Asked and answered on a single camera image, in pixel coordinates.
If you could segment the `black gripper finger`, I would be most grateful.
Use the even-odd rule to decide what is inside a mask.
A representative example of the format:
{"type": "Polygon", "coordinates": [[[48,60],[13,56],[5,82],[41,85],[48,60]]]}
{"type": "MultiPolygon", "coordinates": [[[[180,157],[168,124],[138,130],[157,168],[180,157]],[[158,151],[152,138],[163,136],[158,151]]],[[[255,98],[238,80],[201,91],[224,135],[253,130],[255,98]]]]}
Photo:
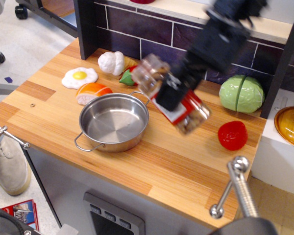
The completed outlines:
{"type": "Polygon", "coordinates": [[[174,75],[166,75],[156,102],[168,111],[173,111],[182,101],[189,88],[174,75]]]}

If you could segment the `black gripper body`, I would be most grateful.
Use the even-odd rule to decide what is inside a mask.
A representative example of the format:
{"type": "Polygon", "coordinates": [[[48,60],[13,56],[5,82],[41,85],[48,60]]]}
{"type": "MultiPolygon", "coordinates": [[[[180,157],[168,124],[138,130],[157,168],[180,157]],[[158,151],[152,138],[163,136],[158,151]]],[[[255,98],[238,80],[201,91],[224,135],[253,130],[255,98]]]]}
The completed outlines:
{"type": "Polygon", "coordinates": [[[216,11],[208,11],[208,15],[204,28],[171,69],[170,86],[175,90],[194,89],[208,69],[226,72],[250,36],[250,30],[240,21],[216,11]]]}

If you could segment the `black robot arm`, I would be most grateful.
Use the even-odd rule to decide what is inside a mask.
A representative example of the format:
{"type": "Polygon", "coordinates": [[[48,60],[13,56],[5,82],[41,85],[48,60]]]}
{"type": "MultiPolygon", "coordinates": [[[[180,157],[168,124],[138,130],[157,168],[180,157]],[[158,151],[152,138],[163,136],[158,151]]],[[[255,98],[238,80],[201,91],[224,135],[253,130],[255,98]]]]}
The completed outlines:
{"type": "Polygon", "coordinates": [[[208,69],[226,72],[251,35],[241,21],[259,17],[265,0],[217,0],[206,13],[209,20],[180,63],[170,69],[156,102],[173,111],[194,90],[208,69]]]}

